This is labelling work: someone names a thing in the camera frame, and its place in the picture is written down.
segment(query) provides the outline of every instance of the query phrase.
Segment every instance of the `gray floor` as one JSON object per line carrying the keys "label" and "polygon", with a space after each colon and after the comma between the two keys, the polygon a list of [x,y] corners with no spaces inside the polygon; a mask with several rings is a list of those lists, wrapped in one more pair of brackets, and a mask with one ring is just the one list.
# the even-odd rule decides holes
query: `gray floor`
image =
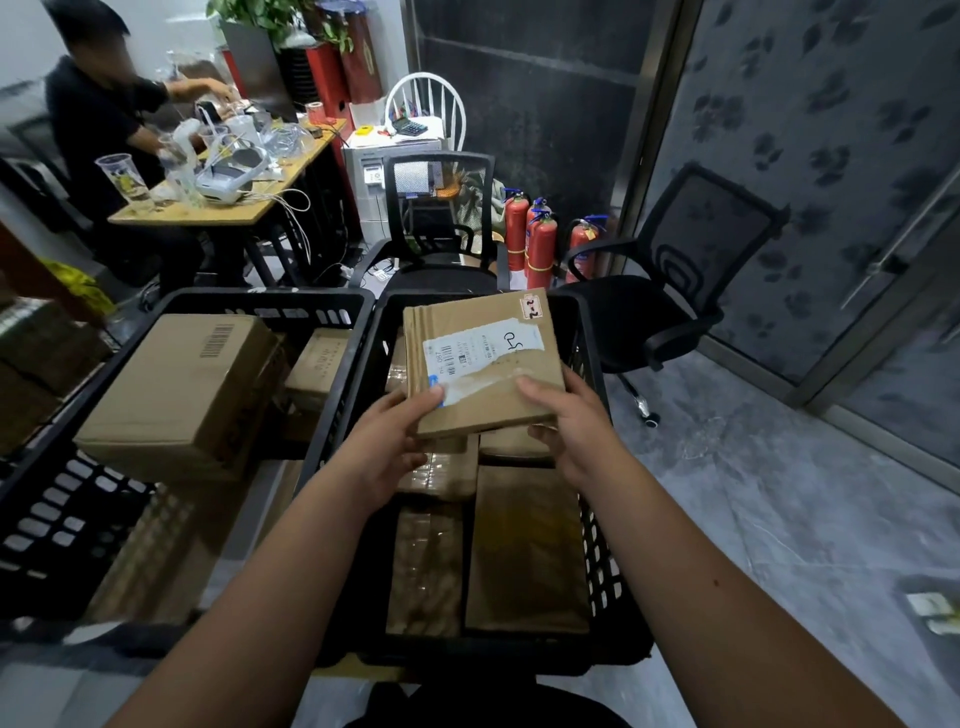
{"label": "gray floor", "polygon": [[[710,538],[907,725],[957,724],[958,676],[941,645],[928,651],[901,593],[904,580],[960,582],[960,498],[700,354],[631,379],[663,425],[643,427],[608,377],[617,429]],[[0,674],[0,728],[100,726],[139,680],[22,660],[9,652]],[[634,667],[541,681],[600,700],[635,728],[693,725],[656,652]],[[342,726],[369,689],[314,678],[295,725]]]}

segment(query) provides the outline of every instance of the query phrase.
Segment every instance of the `forearm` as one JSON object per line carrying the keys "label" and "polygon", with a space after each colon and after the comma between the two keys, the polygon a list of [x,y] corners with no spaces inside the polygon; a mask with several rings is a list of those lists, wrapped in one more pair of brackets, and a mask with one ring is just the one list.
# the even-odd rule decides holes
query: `forearm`
{"label": "forearm", "polygon": [[196,101],[210,91],[210,79],[180,79],[168,81],[164,85],[171,101],[184,104]]}
{"label": "forearm", "polygon": [[292,716],[366,520],[321,471],[110,726],[260,726]]}
{"label": "forearm", "polygon": [[643,466],[619,470],[587,497],[698,726],[902,726]]}

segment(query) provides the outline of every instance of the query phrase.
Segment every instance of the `fire extinguisher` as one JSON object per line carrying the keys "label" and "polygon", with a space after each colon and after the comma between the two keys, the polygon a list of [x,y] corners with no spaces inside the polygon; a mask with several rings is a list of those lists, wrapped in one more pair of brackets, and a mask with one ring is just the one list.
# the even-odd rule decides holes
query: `fire extinguisher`
{"label": "fire extinguisher", "polygon": [[[600,222],[607,222],[607,215],[587,215],[580,220],[573,221],[573,228],[570,231],[570,234],[567,236],[567,241],[569,244],[569,250],[574,248],[579,248],[581,245],[587,245],[596,240],[600,235],[607,230],[599,224]],[[593,262],[595,258],[594,253],[587,253],[586,255],[577,255],[573,260],[570,261],[570,268],[577,266],[577,269],[584,275],[584,278],[591,279],[593,278]],[[576,283],[578,280],[573,271],[568,270],[566,272],[566,282],[567,283]]]}
{"label": "fire extinguisher", "polygon": [[527,251],[527,288],[549,288],[553,281],[553,257],[557,250],[557,221],[543,211],[530,223]]}
{"label": "fire extinguisher", "polygon": [[508,194],[514,193],[503,209],[507,259],[510,261],[512,272],[522,271],[527,244],[527,211],[530,209],[530,198],[523,190],[508,187],[506,191]]}
{"label": "fire extinguisher", "polygon": [[553,210],[550,209],[550,206],[546,203],[545,197],[538,197],[534,200],[534,203],[530,205],[530,209],[527,210],[527,234],[526,239],[523,244],[523,254],[526,258],[526,264],[523,266],[524,270],[527,272],[527,276],[530,276],[530,232],[531,226],[534,224],[534,221],[542,214],[549,214]]}

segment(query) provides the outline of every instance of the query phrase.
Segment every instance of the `yellow bag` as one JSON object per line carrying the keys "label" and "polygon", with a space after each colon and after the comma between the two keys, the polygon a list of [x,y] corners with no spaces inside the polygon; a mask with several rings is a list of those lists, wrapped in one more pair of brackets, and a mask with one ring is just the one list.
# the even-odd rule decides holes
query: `yellow bag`
{"label": "yellow bag", "polygon": [[116,310],[113,301],[100,289],[97,281],[83,271],[49,258],[42,257],[40,262],[66,286],[70,293],[81,299],[92,310],[103,316]]}

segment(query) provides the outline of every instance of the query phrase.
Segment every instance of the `hand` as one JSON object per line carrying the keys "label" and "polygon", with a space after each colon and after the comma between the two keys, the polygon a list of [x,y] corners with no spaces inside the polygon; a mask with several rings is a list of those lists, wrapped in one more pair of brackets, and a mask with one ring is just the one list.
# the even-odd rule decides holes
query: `hand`
{"label": "hand", "polygon": [[206,90],[216,96],[219,101],[232,104],[234,101],[240,100],[236,91],[221,81],[217,81],[216,79],[204,79],[204,83],[206,84]]}
{"label": "hand", "polygon": [[566,481],[587,495],[592,487],[622,476],[636,460],[620,442],[596,392],[565,364],[564,383],[568,392],[521,376],[516,388],[557,415],[557,429],[531,425],[527,432],[550,448]]}
{"label": "hand", "polygon": [[413,433],[420,419],[444,400],[435,386],[411,400],[397,390],[373,403],[330,462],[320,470],[357,495],[364,518],[386,505],[399,480],[426,463]]}

